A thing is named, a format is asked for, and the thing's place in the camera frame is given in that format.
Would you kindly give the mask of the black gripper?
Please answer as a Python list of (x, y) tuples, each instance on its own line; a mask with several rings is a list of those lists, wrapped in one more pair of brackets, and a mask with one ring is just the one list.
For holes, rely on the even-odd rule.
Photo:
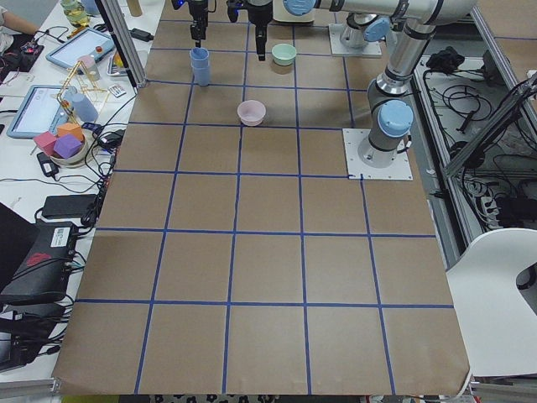
[(246, 10), (248, 21), (255, 25), (256, 55), (266, 60), (267, 27), (273, 19), (273, 2), (269, 0), (228, 0), (227, 16), (236, 23), (240, 10)]
[(201, 47), (201, 43), (206, 40), (206, 26), (209, 21), (209, 13), (214, 13), (216, 8), (209, 8), (208, 0), (171, 0), (174, 10), (179, 10), (184, 4), (188, 5), (193, 23), (190, 25), (191, 38), (195, 42), (195, 47)]

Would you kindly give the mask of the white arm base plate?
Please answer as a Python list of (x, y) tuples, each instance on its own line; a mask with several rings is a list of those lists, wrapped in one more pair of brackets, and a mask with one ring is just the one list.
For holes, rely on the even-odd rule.
[(412, 181), (412, 171), (404, 141), (391, 151), (375, 149), (369, 142), (369, 129), (344, 128), (343, 145), (347, 177), (351, 180)]

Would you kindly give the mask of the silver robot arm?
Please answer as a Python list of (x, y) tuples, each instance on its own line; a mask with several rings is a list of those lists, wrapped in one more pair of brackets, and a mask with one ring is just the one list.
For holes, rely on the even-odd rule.
[[(288, 13), (300, 16), (313, 9), (326, 9), (331, 12), (345, 11), (353, 16), (373, 16), (372, 22), (367, 22), (366, 26), (371, 27), (373, 23), (379, 22), (380, 17), (387, 17), (390, 20), (404, 20), (402, 33), (399, 35), (394, 50), (391, 52), (389, 61), (382, 73), (380, 73), (368, 87), (369, 112), (373, 120), (373, 130), (377, 130), (377, 109), (381, 102), (398, 100), (403, 101), (403, 97), (409, 93), (409, 81), (414, 73), (415, 67), (423, 55), (425, 48), (435, 35), (438, 26), (456, 22), (459, 18), (466, 16), (477, 1), (282, 1)], [(273, 1), (227, 1), (227, 13), (231, 22), (236, 22), (239, 10), (245, 9), (248, 20), (255, 26), (256, 50), (264, 52), (267, 40), (267, 27), (273, 17)], [(259, 56), (264, 60), (264, 53)], [(299, 106), (306, 108), (308, 113), (316, 112), (319, 122), (314, 122), (313, 118), (307, 118), (307, 123), (314, 123), (313, 127), (329, 128), (333, 112), (339, 112), (338, 106), (332, 107), (328, 104), (302, 105), (302, 98), (299, 99)]]

